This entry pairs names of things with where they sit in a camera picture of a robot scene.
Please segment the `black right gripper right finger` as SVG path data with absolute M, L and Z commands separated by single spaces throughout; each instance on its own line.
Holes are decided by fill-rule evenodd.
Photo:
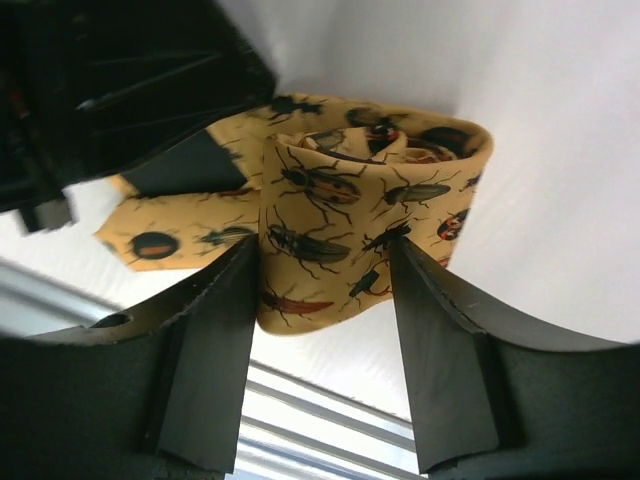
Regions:
M 390 248 L 419 471 L 635 479 L 639 348 L 523 313 L 412 242 Z

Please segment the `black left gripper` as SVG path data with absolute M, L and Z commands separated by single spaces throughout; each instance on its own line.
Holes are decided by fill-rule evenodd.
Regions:
M 214 1 L 4 1 L 1 209 L 73 222 L 64 190 L 266 102 L 275 77 Z

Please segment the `yellow beetle print tie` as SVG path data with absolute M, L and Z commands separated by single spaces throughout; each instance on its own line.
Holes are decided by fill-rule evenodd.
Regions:
M 201 268 L 257 234 L 257 321 L 296 335 L 392 295 L 389 245 L 405 237 L 450 260 L 493 152 L 482 126 L 414 108 L 288 94 L 211 124 L 244 177 L 224 193 L 125 199 L 97 237 L 138 271 Z

